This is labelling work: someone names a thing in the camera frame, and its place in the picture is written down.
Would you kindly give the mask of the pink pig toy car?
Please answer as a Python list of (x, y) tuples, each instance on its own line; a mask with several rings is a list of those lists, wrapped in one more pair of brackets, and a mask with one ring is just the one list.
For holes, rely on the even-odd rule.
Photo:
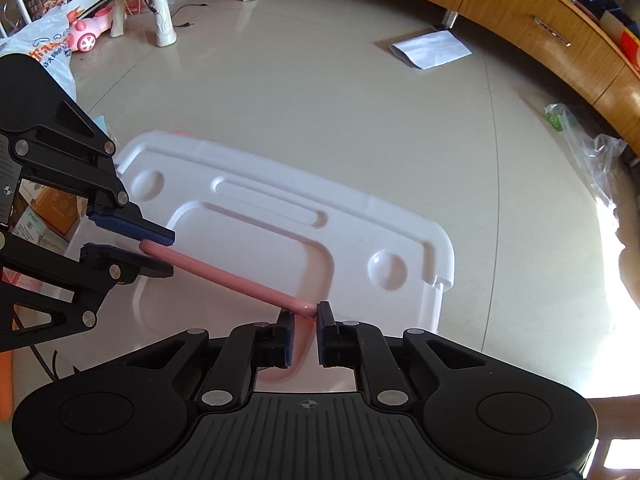
[(113, 24), (114, 6), (106, 6), (96, 11), (90, 18), (81, 18), (78, 9), (67, 13), (70, 24), (67, 45), (73, 52), (89, 52), (96, 46), (96, 40)]

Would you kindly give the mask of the clear plastic bag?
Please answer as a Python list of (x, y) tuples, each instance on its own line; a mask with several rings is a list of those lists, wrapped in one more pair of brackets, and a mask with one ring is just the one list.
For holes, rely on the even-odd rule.
[(544, 119), (555, 132), (561, 148), (589, 188), (595, 200), (613, 209), (618, 197), (616, 169), (627, 143), (604, 132), (591, 134), (585, 125), (563, 103), (544, 108)]

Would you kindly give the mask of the orange toy box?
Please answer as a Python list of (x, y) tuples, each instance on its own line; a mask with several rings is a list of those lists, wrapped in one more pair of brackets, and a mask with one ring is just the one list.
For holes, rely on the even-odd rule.
[(53, 231), (70, 240), (84, 215), (86, 200), (75, 194), (36, 184), (35, 198), (30, 206)]

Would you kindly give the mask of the white bin lid pink handle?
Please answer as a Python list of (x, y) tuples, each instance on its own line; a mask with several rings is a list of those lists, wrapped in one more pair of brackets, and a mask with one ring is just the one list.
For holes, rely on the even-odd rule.
[[(437, 330), (454, 284), (454, 248), (436, 222), (192, 136), (140, 134), (115, 162), (145, 218), (174, 231), (180, 254), (311, 304), (327, 301), (338, 320), (388, 336)], [(270, 304), (177, 271), (114, 288), (94, 329), (56, 348), (84, 370), (190, 328), (223, 337), (277, 315)]]

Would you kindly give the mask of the wooden low cabinet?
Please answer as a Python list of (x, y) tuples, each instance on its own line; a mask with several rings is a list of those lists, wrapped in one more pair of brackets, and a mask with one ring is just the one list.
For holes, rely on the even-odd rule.
[(639, 148), (639, 71), (570, 0), (427, 0), (509, 41), (555, 73)]

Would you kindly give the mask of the printed shopping bag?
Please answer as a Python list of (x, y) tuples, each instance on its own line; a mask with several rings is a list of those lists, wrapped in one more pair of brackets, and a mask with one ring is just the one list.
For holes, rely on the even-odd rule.
[(34, 58), (76, 100), (76, 81), (70, 69), (69, 30), (67, 15), (62, 6), (58, 6), (14, 35), (3, 38), (1, 54), (19, 53)]

